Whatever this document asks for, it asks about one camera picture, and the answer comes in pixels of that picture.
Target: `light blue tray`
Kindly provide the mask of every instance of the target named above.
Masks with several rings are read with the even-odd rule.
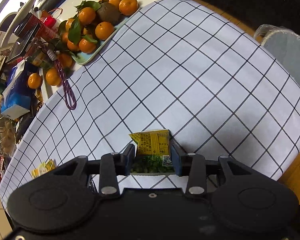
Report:
[[[92,53],[83,53],[83,52],[79,52],[77,54],[77,57],[75,56],[72,56],[72,58],[74,59],[74,61],[76,63],[78,63],[79,65],[85,65],[87,64],[89,61],[91,61],[97,54],[98,52],[103,48],[103,46],[112,38],[113,35],[116,34],[116,32],[123,26],[125,25],[125,23],[131,18],[133,17],[139,10],[140,10],[140,5],[139,5],[139,8],[138,10],[131,16],[125,16],[123,18],[123,20],[118,23],[115,27],[114,27],[114,32],[110,35],[110,37],[108,39],[106,39],[105,41],[99,41],[98,42],[98,48],[92,52]]]

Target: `tissue box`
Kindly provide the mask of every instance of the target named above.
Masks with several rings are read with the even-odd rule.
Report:
[[[14,78],[3,92],[4,102],[1,108],[3,116],[15,120],[30,111],[34,90],[28,87],[28,78],[37,71],[38,67],[29,62],[18,63]]]

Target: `white checkered tablecloth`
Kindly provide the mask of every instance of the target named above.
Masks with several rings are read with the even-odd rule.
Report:
[[[133,132],[169,129],[186,152],[230,155],[273,179],[300,149],[300,87],[260,44],[192,0],[142,8],[70,84],[77,108],[67,109],[59,89],[40,110],[0,184],[4,207],[42,161],[121,153]],[[187,183],[176,175],[118,180],[121,190]]]

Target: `clear plastic container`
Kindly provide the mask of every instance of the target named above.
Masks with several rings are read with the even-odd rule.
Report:
[[[12,157],[16,148],[15,131],[10,119],[0,114],[0,156]]]

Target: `gold candy wrapper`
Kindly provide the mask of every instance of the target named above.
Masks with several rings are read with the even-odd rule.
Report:
[[[33,179],[47,173],[56,168],[55,160],[50,159],[47,163],[41,163],[36,169],[31,171],[31,176]]]
[[[173,173],[169,156],[169,130],[129,134],[138,145],[131,173]]]

